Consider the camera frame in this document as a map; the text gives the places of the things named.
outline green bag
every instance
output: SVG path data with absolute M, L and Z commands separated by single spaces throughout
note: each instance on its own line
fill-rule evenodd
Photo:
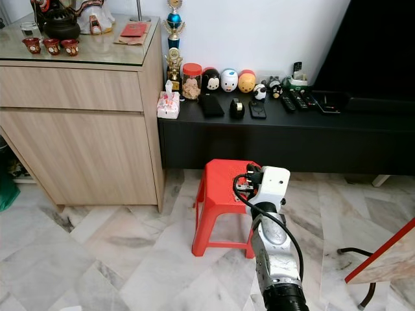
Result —
M 6 173 L 5 159 L 0 155 L 0 212 L 7 210 L 19 193 L 19 188 Z

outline tsum tsum toy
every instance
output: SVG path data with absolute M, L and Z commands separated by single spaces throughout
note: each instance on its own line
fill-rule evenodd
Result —
M 260 84 L 257 84 L 254 87 L 254 97 L 257 100 L 265 101 L 265 97 L 267 97 L 267 87 L 265 86 L 267 81 L 263 80 Z
M 239 75 L 238 87 L 242 93 L 249 93 L 254 89 L 255 81 L 255 73 L 252 70 L 242 70 Z
M 283 86 L 277 76 L 271 76 L 268 83 L 268 88 L 274 98 L 278 98 L 283 93 Z
M 235 91 L 238 86 L 238 74 L 233 69 L 225 69 L 220 75 L 220 86 L 225 92 Z
M 216 91 L 220 86 L 220 74 L 213 68 L 205 68 L 202 73 L 202 89 L 204 91 Z

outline red plastic stool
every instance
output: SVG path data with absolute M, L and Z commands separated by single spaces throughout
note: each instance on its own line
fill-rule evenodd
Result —
M 205 166 L 195 202 L 196 233 L 192 247 L 194 256 L 203 256 L 206 248 L 241 248 L 246 250 L 246 258 L 254 258 L 251 246 L 252 230 L 247 243 L 209 241 L 217 216 L 246 213 L 245 204 L 235 201 L 232 184 L 235 176 L 244 174 L 246 165 L 250 163 L 255 164 L 252 161 L 215 159 Z M 199 219 L 199 203 L 202 202 L 204 206 Z

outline cabinet drawer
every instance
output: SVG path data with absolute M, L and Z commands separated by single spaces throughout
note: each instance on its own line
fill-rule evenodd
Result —
M 132 71 L 0 67 L 1 106 L 143 111 Z
M 2 111 L 1 126 L 56 204 L 157 204 L 144 116 Z

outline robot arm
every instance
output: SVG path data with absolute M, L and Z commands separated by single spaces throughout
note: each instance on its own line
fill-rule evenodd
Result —
M 283 215 L 278 213 L 281 203 L 285 203 L 290 172 L 276 167 L 260 170 L 252 165 L 248 165 L 247 170 L 246 174 L 235 178 L 233 190 L 247 204 L 247 212 L 252 215 L 254 234 L 251 243 L 265 307 L 268 311 L 309 311 L 301 282 L 302 254 L 295 238 L 285 227 Z M 247 185 L 237 185 L 241 177 L 247 179 Z M 248 200 L 239 191 L 249 193 Z M 292 252 L 292 244 L 298 252 L 300 269 Z

